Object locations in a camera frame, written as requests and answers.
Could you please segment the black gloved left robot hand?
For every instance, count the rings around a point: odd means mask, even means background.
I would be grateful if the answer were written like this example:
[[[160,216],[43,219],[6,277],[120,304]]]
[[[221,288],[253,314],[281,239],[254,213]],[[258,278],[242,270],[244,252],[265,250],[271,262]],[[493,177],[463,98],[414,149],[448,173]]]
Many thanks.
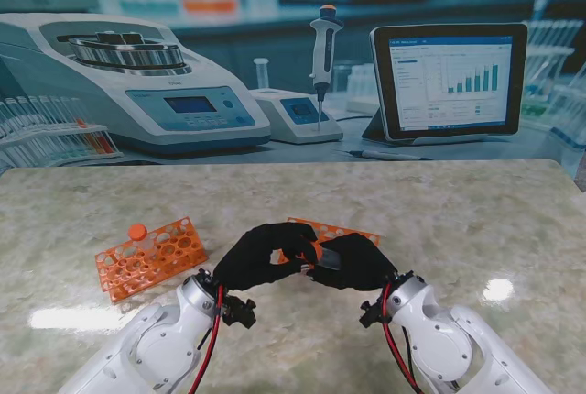
[[[262,224],[247,231],[223,256],[214,280],[227,290],[270,284],[317,262],[313,228],[301,223]]]

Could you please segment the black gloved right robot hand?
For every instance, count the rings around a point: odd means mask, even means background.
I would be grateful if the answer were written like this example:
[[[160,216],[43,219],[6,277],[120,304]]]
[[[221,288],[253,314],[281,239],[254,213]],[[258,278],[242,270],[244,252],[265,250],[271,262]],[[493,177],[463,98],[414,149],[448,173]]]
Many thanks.
[[[371,291],[384,287],[397,269],[367,237],[353,233],[339,236],[321,245],[336,252],[340,268],[315,266],[308,271],[313,281],[338,290]]]

